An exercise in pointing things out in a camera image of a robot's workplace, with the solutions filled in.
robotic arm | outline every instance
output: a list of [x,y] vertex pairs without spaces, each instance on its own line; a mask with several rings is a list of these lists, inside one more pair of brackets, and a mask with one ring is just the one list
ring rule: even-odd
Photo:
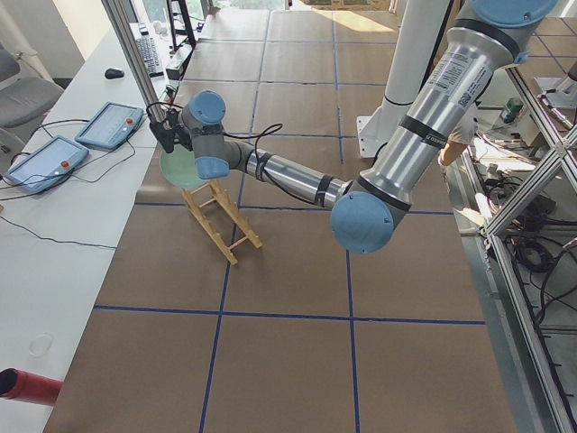
[[522,63],[524,47],[556,0],[470,0],[447,33],[448,49],[375,164],[356,180],[338,180],[293,161],[227,141],[223,99],[205,91],[166,125],[152,124],[166,152],[174,138],[194,149],[202,179],[241,170],[293,196],[332,209],[336,239],[356,253],[384,246],[411,207],[411,190],[447,135],[489,84],[493,72]]

person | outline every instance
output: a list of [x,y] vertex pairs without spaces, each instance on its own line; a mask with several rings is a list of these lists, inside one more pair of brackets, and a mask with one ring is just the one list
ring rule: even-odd
[[439,154],[438,162],[443,167],[451,165],[472,144],[477,133],[477,104],[472,104],[457,126],[451,131],[447,144]]

power strip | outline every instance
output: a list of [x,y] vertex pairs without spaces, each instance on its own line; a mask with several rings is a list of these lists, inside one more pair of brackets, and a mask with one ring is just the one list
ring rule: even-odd
[[174,56],[172,56],[172,59],[170,59],[166,67],[166,76],[169,79],[179,81],[182,78],[190,61],[192,50],[192,47],[185,43],[174,53]]

tiled floor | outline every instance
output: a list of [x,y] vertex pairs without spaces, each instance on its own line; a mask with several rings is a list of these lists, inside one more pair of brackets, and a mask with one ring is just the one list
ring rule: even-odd
[[[212,88],[229,131],[284,124],[263,148],[343,180],[370,166],[354,117],[382,99],[390,16],[235,11],[207,30],[181,102]],[[223,184],[264,246],[242,244],[230,266],[158,164],[47,432],[515,431],[435,165],[393,241],[367,256],[334,240],[327,211],[235,173]]]
[[531,56],[519,71],[535,94],[533,77],[560,78],[577,61],[577,18],[545,18],[531,38]]

red cylinder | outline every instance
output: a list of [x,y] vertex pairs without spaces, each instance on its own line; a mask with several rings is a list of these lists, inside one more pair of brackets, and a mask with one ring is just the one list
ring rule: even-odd
[[54,406],[61,381],[8,368],[0,373],[0,397],[8,400]]

